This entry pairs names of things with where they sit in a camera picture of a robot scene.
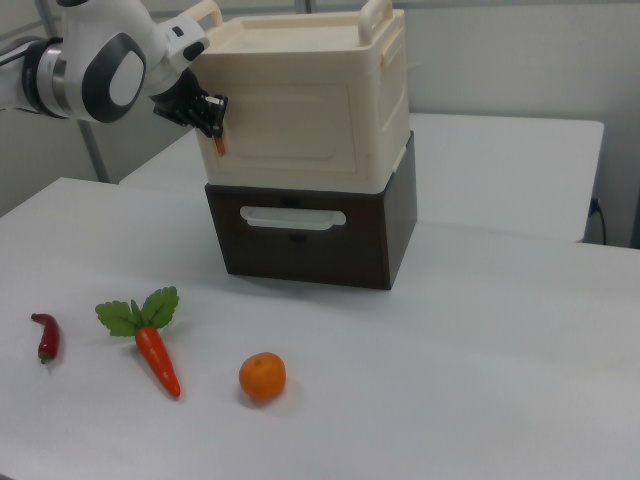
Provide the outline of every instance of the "small orange object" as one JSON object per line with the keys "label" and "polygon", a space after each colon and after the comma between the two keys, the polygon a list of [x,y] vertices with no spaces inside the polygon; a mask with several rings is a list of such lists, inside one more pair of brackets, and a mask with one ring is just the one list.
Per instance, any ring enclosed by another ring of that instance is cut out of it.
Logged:
{"label": "small orange object", "polygon": [[216,151],[218,152],[219,157],[224,157],[227,153],[227,147],[224,145],[224,140],[222,137],[213,137],[213,143],[216,146]]}
{"label": "small orange object", "polygon": [[240,367],[240,387],[253,400],[269,400],[284,390],[287,372],[275,353],[263,352],[249,357]]}

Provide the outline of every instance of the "white table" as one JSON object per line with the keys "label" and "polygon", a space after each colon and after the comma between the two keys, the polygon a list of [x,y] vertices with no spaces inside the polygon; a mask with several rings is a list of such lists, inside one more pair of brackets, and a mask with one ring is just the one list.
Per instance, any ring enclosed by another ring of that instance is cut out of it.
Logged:
{"label": "white table", "polygon": [[[637,251],[419,222],[390,292],[225,273],[206,203],[60,180],[0,219],[15,480],[640,478]],[[94,307],[175,285],[170,400]],[[37,362],[41,327],[64,331]],[[284,394],[237,371],[269,350]]]}
{"label": "white table", "polygon": [[[411,128],[420,219],[582,240],[601,123],[412,114]],[[204,201],[206,182],[192,131],[120,184]]]}

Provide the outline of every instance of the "white robot link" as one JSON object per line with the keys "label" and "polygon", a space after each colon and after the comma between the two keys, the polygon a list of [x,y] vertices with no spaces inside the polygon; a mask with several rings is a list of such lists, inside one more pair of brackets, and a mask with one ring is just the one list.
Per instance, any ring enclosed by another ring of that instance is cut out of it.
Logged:
{"label": "white robot link", "polygon": [[209,46],[194,18],[156,24],[139,0],[57,3],[63,38],[28,37],[0,50],[0,110],[109,123],[143,90],[156,114],[222,135],[227,97],[209,96],[189,70]]}

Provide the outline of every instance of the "white wall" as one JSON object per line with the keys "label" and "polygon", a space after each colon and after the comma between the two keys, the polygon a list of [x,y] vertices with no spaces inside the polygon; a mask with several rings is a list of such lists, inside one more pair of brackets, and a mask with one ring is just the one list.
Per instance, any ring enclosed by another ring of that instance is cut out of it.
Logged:
{"label": "white wall", "polygon": [[[640,183],[640,4],[407,11],[413,111],[599,120],[595,193],[628,246]],[[600,240],[590,222],[588,239]]]}

